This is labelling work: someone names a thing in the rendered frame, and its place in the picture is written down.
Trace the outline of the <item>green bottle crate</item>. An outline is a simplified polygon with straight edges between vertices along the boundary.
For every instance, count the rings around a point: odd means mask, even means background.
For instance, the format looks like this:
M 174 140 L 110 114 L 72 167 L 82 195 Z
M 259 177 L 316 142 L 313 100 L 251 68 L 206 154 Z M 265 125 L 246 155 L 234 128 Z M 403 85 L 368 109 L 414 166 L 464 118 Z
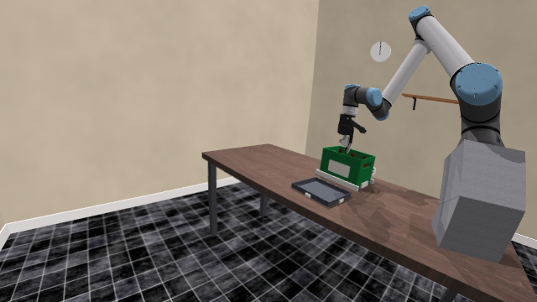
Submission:
M 339 149 L 342 149 L 342 154 L 338 153 Z M 350 156 L 351 153 L 355 154 L 355 158 Z M 362 159 L 362 156 L 367 158 Z M 350 149 L 347 154 L 345 147 L 342 146 L 323 148 L 320 171 L 357 185 L 360 188 L 361 183 L 369 181 L 372 176 L 373 167 L 369 157 L 369 154 L 353 149 Z M 368 167 L 363 168 L 366 163 L 368 163 Z

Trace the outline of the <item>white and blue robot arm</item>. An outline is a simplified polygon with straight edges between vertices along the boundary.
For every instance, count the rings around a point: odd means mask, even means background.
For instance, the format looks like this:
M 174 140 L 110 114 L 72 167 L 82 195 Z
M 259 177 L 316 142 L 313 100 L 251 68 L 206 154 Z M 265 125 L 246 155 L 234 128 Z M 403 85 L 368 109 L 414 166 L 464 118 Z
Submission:
M 459 101 L 459 144 L 466 139 L 505 147 L 500 138 L 503 80 L 498 69 L 490 64 L 474 62 L 430 13 L 429 7 L 420 6 L 412 10 L 409 21 L 415 32 L 414 47 L 383 93 L 373 87 L 346 85 L 342 113 L 357 115 L 359 103 L 365 104 L 377 120 L 387 119 L 394 101 L 425 55 L 432 51 L 451 78 L 450 87 Z

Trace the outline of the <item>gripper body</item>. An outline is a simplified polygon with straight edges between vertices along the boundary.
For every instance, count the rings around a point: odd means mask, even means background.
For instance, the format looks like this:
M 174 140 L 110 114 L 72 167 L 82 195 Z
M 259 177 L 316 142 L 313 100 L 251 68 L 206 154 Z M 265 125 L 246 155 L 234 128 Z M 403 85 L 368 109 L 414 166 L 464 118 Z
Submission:
M 340 132 L 339 134 L 350 135 L 350 133 L 352 131 L 354 132 L 354 126 L 350 124 L 350 121 L 352 120 L 352 117 L 355 117 L 355 116 L 354 115 L 347 115 L 347 114 L 344 114 L 344 113 L 340 114 L 340 121 L 338 123 L 339 128 L 337 129 L 337 132 L 338 131 Z M 340 127 L 341 127 L 341 131 L 340 131 Z

